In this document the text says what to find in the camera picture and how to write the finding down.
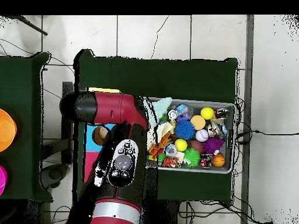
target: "yellow ball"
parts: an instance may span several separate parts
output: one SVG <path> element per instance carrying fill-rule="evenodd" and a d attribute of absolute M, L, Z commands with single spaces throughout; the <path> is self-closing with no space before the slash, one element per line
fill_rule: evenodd
<path fill-rule="evenodd" d="M 200 111 L 200 115 L 203 116 L 205 120 L 210 120 L 214 115 L 214 110 L 211 107 L 204 107 Z"/>
<path fill-rule="evenodd" d="M 187 142 L 184 139 L 178 139 L 175 141 L 175 147 L 178 151 L 185 151 L 187 149 Z"/>

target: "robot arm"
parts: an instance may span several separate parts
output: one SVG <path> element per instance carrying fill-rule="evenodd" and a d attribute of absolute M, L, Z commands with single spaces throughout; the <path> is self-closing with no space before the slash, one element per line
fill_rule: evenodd
<path fill-rule="evenodd" d="M 116 124 L 66 224 L 138 224 L 148 128 L 142 101 L 102 92 L 72 92 L 61 100 L 61 114 L 70 120 Z"/>

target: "blue spiky ball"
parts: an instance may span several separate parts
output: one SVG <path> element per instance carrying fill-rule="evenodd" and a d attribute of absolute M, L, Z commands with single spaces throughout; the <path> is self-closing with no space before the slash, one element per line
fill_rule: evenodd
<path fill-rule="evenodd" d="M 189 140 L 195 134 L 195 128 L 189 120 L 180 120 L 175 126 L 175 135 L 178 138 Z"/>

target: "orange bowl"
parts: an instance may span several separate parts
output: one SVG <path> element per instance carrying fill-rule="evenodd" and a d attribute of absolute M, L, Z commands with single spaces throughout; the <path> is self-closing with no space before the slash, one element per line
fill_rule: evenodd
<path fill-rule="evenodd" d="M 0 152 L 12 143 L 16 135 L 16 123 L 10 115 L 0 109 Z"/>

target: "pink bowl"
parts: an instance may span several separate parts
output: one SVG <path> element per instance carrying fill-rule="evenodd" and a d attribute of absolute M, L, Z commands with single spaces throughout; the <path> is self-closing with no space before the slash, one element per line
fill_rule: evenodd
<path fill-rule="evenodd" d="M 0 165 L 0 195 L 4 191 L 5 184 L 7 182 L 7 173 L 4 167 Z"/>

